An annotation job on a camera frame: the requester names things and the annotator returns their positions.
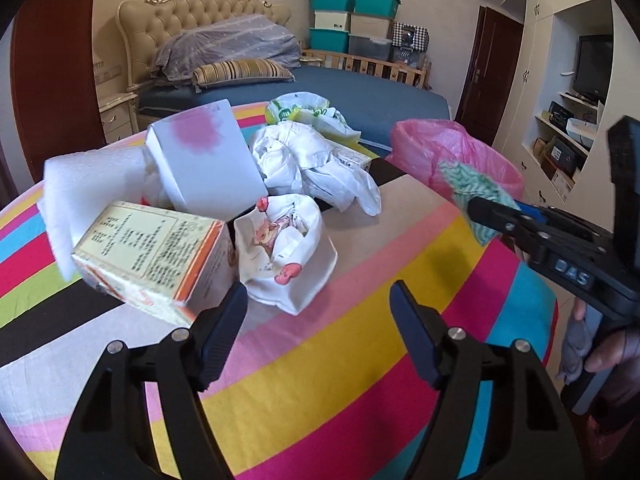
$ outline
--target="headboard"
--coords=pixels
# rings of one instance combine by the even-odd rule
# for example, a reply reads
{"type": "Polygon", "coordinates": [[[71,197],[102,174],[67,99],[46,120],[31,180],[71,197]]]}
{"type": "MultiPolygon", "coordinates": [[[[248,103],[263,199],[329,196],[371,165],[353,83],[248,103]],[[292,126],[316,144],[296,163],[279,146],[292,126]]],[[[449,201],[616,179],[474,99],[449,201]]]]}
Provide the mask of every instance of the headboard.
{"type": "Polygon", "coordinates": [[[127,90],[149,81],[156,51],[170,37],[190,28],[242,14],[263,14],[278,25],[287,23],[291,10],[260,0],[145,0],[118,6],[116,22],[127,49],[127,90]]]}

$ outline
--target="television screen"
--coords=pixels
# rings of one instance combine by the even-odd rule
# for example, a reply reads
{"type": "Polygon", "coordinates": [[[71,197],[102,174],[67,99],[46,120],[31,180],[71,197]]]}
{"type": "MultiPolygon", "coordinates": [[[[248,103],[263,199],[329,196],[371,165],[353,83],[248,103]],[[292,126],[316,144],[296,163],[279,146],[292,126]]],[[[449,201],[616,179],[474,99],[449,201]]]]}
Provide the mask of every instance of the television screen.
{"type": "Polygon", "coordinates": [[[605,101],[613,64],[613,36],[582,36],[578,47],[574,90],[587,98],[605,101]]]}

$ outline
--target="metal screw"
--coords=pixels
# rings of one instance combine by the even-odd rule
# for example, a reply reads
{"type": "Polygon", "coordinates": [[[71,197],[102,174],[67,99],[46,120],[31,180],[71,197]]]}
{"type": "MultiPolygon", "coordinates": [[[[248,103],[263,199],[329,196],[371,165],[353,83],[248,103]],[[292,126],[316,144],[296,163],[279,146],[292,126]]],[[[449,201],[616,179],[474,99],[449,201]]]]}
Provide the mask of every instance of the metal screw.
{"type": "Polygon", "coordinates": [[[447,335],[453,339],[453,341],[462,341],[466,337],[466,332],[459,326],[452,326],[447,331],[447,335]]]}
{"type": "Polygon", "coordinates": [[[122,350],[123,346],[124,343],[122,341],[111,341],[107,345],[107,352],[109,352],[110,354],[117,354],[120,350],[122,350]]]}
{"type": "Polygon", "coordinates": [[[176,328],[173,332],[171,332],[171,339],[173,339],[177,343],[179,343],[180,341],[184,341],[188,337],[189,337],[188,328],[176,328]]]}
{"type": "Polygon", "coordinates": [[[516,339],[515,347],[518,352],[522,352],[523,354],[531,350],[531,344],[524,339],[516,339]]]}

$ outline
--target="pink plastic bag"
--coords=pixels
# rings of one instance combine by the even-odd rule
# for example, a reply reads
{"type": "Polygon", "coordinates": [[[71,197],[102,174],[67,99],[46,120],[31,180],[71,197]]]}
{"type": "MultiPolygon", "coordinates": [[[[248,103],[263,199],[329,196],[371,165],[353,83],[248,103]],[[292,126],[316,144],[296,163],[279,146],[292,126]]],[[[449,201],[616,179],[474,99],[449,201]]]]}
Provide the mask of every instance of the pink plastic bag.
{"type": "Polygon", "coordinates": [[[490,176],[514,200],[522,199],[524,179],[516,167],[455,121],[400,121],[391,130],[391,147],[386,160],[449,201],[452,189],[438,168],[441,160],[468,164],[490,176]]]}

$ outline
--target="black and white checkered fabric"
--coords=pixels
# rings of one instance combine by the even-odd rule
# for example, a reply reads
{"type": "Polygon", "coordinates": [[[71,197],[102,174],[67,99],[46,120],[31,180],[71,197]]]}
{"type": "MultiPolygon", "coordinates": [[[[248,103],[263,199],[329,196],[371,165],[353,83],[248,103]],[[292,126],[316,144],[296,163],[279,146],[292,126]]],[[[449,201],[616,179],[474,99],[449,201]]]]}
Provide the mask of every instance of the black and white checkered fabric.
{"type": "Polygon", "coordinates": [[[427,52],[429,47],[429,33],[424,27],[395,22],[393,46],[411,48],[418,52],[427,52]]]}

